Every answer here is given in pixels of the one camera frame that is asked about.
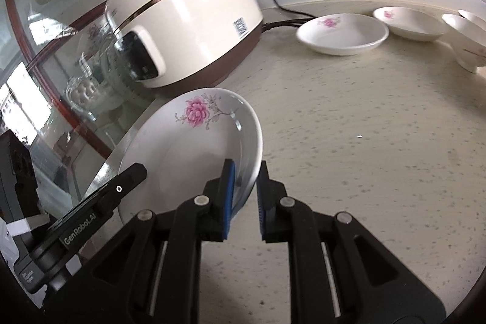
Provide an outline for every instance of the rice cooker handle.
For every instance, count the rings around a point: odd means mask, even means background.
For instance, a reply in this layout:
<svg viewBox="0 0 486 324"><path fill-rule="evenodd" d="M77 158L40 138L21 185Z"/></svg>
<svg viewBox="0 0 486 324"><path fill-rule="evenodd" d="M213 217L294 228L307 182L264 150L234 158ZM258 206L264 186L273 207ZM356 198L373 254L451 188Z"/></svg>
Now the rice cooker handle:
<svg viewBox="0 0 486 324"><path fill-rule="evenodd" d="M167 66L165 64L164 57L160 53L159 48L152 39L149 31L147 31L144 27L140 25L132 27L131 30L137 34L140 41L145 46L145 49L149 53L150 58L152 58L152 61L154 62L157 71L159 72L159 77L163 76L167 70Z"/></svg>

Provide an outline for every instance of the power cord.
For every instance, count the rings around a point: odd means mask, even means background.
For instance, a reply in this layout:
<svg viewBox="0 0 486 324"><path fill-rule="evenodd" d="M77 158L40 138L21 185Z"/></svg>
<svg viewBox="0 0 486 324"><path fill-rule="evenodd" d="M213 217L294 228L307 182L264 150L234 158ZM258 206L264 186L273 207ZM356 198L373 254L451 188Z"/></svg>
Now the power cord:
<svg viewBox="0 0 486 324"><path fill-rule="evenodd" d="M278 3L277 0L273 0L275 5L280 9L283 10L284 12L287 13L293 13L293 14L300 14L302 16L306 16L306 18L298 18L298 19L293 19L293 20L285 20L285 21L276 21L276 22L267 22L266 24L263 24L262 27L262 32L268 31L272 28L276 28L278 26L293 26L295 28L300 27L302 24L316 18L316 16L305 13L305 12L299 12L298 10L292 10L283 7L280 3Z"/></svg>

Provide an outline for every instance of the white rice cooker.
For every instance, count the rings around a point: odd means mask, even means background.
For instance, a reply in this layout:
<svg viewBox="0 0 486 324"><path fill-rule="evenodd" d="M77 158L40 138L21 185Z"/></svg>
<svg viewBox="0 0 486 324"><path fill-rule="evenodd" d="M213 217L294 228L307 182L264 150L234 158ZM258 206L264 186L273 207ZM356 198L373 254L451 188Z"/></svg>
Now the white rice cooker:
<svg viewBox="0 0 486 324"><path fill-rule="evenodd" d="M222 81L262 25L256 0L108 0L105 14L132 78L167 94Z"/></svg>

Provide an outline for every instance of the white tape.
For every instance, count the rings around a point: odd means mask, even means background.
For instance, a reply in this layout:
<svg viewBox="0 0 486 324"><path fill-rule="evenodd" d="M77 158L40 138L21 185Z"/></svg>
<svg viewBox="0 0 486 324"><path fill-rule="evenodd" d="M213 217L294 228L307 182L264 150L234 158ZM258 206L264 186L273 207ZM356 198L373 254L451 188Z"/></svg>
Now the white tape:
<svg viewBox="0 0 486 324"><path fill-rule="evenodd" d="M7 230L10 236L16 237L31 232L48 222L49 214L38 214L37 216L27 217L26 219L17 220L7 224Z"/></svg>

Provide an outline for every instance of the white plate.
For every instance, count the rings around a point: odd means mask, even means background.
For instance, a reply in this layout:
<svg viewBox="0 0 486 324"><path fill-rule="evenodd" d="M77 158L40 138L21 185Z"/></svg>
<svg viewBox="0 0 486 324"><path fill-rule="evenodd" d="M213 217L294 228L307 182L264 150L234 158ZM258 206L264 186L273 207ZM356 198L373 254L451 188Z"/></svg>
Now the white plate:
<svg viewBox="0 0 486 324"><path fill-rule="evenodd" d="M441 21L415 9L390 6L376 9L373 16L405 39L431 42L447 32L447 26Z"/></svg>
<svg viewBox="0 0 486 324"><path fill-rule="evenodd" d="M221 175L225 158L236 164L234 216L255 184L262 142L255 111L231 91L203 88L173 99L145 122L123 157L120 172L140 162L147 179L122 199L121 221L142 209L174 210L202 194L206 182Z"/></svg>
<svg viewBox="0 0 486 324"><path fill-rule="evenodd" d="M449 44L456 60L468 72L486 66L486 31L464 17L443 14L442 19L453 28Z"/></svg>
<svg viewBox="0 0 486 324"><path fill-rule="evenodd" d="M466 20L475 23L478 27L486 31L486 21L484 21L482 18L478 17L475 14L472 14L471 12L466 12L465 10L458 10L457 12Z"/></svg>
<svg viewBox="0 0 486 324"><path fill-rule="evenodd" d="M319 53L355 55L378 47L388 33L386 25L372 17L341 13L306 22L297 38Z"/></svg>

